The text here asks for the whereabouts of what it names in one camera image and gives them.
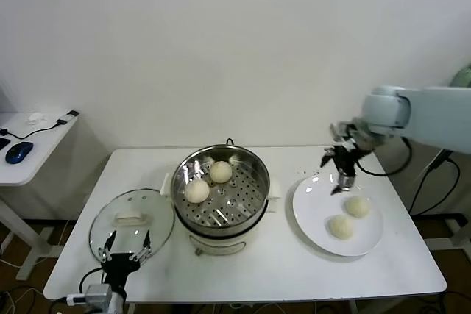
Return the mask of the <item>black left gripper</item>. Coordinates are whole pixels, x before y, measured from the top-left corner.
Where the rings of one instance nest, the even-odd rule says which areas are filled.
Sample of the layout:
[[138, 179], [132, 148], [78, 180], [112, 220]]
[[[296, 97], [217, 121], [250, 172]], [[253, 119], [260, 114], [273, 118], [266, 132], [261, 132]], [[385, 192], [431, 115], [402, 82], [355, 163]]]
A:
[[102, 262], [102, 270], [105, 273], [104, 283], [112, 288], [124, 288], [130, 274], [140, 269], [139, 261], [145, 261], [152, 253], [150, 231], [147, 230], [140, 251], [133, 253], [111, 254], [117, 231], [112, 231], [105, 244], [98, 248], [98, 259]]

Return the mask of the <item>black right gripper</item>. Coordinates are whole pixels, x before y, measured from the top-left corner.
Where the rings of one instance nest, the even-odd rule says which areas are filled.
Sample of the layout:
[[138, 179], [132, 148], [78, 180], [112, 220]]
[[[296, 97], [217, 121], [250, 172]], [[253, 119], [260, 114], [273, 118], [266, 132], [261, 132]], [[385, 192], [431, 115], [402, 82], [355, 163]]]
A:
[[343, 146], [331, 146], [324, 149], [325, 153], [321, 159], [321, 166], [325, 166], [332, 159], [340, 173], [331, 195], [349, 191], [354, 185], [355, 164], [363, 157], [359, 149], [348, 150]]

